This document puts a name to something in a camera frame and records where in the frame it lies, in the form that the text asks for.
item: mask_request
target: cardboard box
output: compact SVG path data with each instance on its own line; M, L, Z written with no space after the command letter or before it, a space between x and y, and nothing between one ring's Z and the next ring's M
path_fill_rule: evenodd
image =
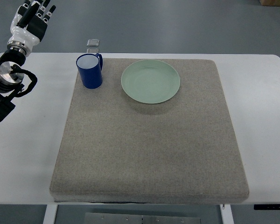
M262 6L280 6L280 0L259 0Z

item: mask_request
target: robotic arm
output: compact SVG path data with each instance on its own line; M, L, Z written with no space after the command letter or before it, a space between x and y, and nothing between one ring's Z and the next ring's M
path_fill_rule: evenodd
M52 6L44 15L49 2L50 0L25 0L11 23L12 37L7 43L7 51L0 57L0 122L15 108L11 100L26 95L36 85L36 76L21 66L32 48L41 42L45 35L47 23L56 9L56 6ZM23 91L22 81L25 75L30 78L31 83ZM9 92L11 93L6 97L1 95Z

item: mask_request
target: gray cushion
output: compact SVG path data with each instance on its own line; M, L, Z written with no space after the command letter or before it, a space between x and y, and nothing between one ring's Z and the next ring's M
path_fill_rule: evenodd
M249 189L216 65L162 59L180 75L170 100L128 97L139 59L104 59L103 84L77 82L50 186L56 201L240 203Z

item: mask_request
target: mug rim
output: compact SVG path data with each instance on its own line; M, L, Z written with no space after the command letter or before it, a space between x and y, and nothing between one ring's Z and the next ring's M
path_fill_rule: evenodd
M93 56L95 56L95 57L98 59L98 62L99 62L99 58L98 58L95 54L92 54L92 53L82 54L82 55L80 55L80 56L76 59L76 66L79 67L80 69L87 70L87 69L85 69L85 68L81 68L81 67L78 65L78 60L79 60L81 57L86 56L86 55L93 55Z

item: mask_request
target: plate rim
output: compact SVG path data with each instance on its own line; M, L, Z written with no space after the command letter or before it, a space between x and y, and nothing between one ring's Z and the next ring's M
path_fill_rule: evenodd
M175 71L175 73L176 73L176 75L177 75L177 77L178 77L178 88L177 88L177 90L175 91L175 93L174 93L170 98L168 98L168 99L166 99L166 100L162 100L161 102L158 101L158 102L155 102L155 103L147 103L147 102L142 102L142 101L140 101L140 100L137 100L137 99L131 97L131 96L127 93L127 91L126 91L125 88L124 88L125 85L123 84L123 76L124 76L126 70L127 70L130 66L134 65L135 63L139 63L139 62L141 62L141 61L158 61L158 62L162 62L162 63L164 63L164 64L170 66L170 67ZM137 102L140 102L140 103L143 103L143 104L151 104L151 105L153 105L153 104L160 104L160 103L163 103L163 102L166 102L166 101L170 100L172 97L174 97L174 96L176 95L176 93L179 91L180 86L181 86L181 78L180 78L178 72L176 71L176 69L175 69L172 65L170 65L169 63L164 62L164 61L161 61L161 60L158 60L158 59L141 59L141 60L138 60L138 61L136 61L136 62L133 62L132 64L130 64L129 66L127 66L127 67L125 68L125 70L122 72L120 82L121 82L121 87L122 87L122 89L124 90L124 92L125 92L130 98L132 98L133 100L136 100Z

